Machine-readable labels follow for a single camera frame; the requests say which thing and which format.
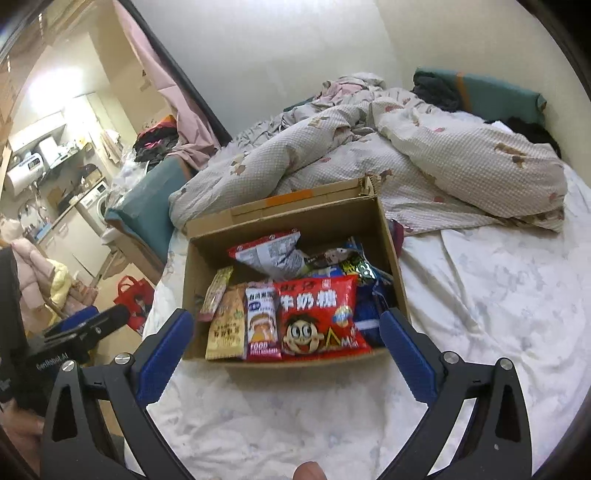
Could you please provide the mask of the yellow bear cookie bag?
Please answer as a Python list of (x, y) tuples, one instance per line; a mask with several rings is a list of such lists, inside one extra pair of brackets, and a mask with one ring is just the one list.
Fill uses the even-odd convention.
[(223, 294), (208, 330), (207, 361), (246, 358), (245, 284), (231, 286)]

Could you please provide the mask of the beige wafer packet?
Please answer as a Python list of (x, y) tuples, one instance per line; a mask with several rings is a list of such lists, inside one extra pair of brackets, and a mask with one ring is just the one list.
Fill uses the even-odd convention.
[(215, 273), (211, 281), (211, 285), (208, 286), (204, 299), (200, 304), (200, 308), (197, 313), (198, 321), (211, 322), (211, 320), (214, 318), (215, 312), (221, 303), (222, 297), (226, 289), (228, 289), (228, 283), (232, 272), (233, 267), (228, 266), (219, 269)]

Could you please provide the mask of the small blue snack packet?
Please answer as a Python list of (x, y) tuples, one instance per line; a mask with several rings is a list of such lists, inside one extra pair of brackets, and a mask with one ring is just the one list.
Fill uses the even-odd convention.
[(356, 288), (356, 307), (353, 321), (363, 339), (372, 347), (383, 347), (380, 330), (381, 315), (390, 308), (385, 287), (376, 282)]

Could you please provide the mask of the white red rice cracker bag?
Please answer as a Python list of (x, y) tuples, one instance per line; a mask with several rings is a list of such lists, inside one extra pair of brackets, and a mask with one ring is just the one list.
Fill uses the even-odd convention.
[(276, 290), (270, 286), (245, 289), (247, 360), (274, 362), (281, 358), (277, 329)]

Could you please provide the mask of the red Wangzai milk candy bag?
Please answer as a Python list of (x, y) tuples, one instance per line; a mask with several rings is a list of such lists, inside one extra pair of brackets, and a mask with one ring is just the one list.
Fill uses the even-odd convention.
[(274, 286), (284, 360), (324, 360), (372, 351), (353, 320), (356, 276), (303, 278)]

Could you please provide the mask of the white Dows Life snack bag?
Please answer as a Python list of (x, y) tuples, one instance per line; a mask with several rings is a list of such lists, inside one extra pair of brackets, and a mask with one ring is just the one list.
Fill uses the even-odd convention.
[(300, 238), (297, 229), (274, 233), (231, 247), (228, 256), (273, 280), (293, 280), (307, 271)]

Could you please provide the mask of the blue Lonely God snack bag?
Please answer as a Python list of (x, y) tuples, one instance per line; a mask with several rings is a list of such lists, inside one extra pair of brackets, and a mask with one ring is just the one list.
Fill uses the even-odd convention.
[(374, 265), (367, 259), (363, 244), (355, 237), (349, 237), (344, 246), (329, 248), (324, 253), (312, 256), (305, 261), (304, 276), (321, 277), (358, 277), (360, 286), (382, 283), (393, 286), (393, 276)]

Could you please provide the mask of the red tote bag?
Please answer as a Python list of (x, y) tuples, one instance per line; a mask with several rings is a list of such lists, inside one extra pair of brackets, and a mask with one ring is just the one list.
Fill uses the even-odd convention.
[(139, 335), (143, 334), (145, 322), (153, 303), (154, 289), (145, 279), (136, 280), (126, 275), (117, 284), (114, 303), (124, 305), (129, 311), (128, 326)]

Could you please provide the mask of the pink puffy jacket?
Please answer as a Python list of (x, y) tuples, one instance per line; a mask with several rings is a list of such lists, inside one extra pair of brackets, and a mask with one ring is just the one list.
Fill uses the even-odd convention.
[(31, 336), (92, 306), (98, 291), (25, 237), (17, 237), (19, 232), (14, 221), (1, 217), (1, 247), (10, 247), (16, 259), (21, 316), (25, 334)]

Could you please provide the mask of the teal cushioned bench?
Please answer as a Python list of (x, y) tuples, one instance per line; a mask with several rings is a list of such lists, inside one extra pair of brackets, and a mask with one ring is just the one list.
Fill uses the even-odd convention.
[(167, 156), (132, 187), (120, 203), (106, 210), (106, 223), (137, 241), (147, 257), (163, 266), (174, 231), (168, 198), (196, 173), (180, 157)]

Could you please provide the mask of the maroon garment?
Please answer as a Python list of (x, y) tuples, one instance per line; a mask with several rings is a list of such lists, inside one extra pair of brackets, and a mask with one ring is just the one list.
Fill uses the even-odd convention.
[(394, 251), (396, 252), (396, 255), (400, 257), (405, 239), (405, 229), (400, 223), (394, 220), (388, 220), (388, 227), (394, 244)]

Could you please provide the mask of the white washing machine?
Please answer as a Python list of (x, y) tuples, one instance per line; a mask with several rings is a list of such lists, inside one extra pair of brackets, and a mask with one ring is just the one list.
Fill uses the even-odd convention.
[(108, 228), (104, 214), (110, 187), (105, 179), (98, 181), (76, 203), (76, 210), (89, 226), (101, 236)]

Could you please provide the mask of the brown cardboard box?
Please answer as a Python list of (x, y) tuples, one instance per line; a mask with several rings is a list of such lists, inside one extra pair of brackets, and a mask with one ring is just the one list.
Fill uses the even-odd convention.
[(378, 192), (365, 177), (188, 222), (185, 358), (273, 368), (381, 353), (381, 315), (408, 300), (404, 234)]

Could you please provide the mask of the white water heater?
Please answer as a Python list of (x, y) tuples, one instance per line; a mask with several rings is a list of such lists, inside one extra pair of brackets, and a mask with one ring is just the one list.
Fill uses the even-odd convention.
[(31, 154), (22, 160), (18, 165), (10, 169), (5, 178), (7, 192), (17, 197), (34, 181), (38, 180), (45, 172), (45, 165), (41, 155)]

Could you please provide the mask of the checkered beige duvet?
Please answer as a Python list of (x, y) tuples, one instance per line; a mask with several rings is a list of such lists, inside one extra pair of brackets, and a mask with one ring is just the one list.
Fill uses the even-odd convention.
[(560, 232), (567, 180), (554, 149), (446, 112), (360, 73), (243, 130), (169, 197), (176, 227), (205, 214), (370, 177), (410, 235), (492, 224)]

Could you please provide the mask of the dark clothes pile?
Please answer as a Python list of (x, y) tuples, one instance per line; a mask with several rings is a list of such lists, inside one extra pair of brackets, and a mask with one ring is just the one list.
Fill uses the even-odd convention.
[(133, 150), (137, 163), (153, 168), (160, 163), (178, 142), (176, 121), (166, 118), (138, 135)]

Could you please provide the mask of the pink curtain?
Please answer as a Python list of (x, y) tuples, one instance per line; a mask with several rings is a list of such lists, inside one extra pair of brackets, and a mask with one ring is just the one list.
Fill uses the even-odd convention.
[(114, 10), (132, 51), (151, 85), (163, 97), (175, 117), (178, 141), (171, 154), (194, 170), (207, 167), (219, 149), (207, 111), (190, 84), (130, 1), (113, 1)]

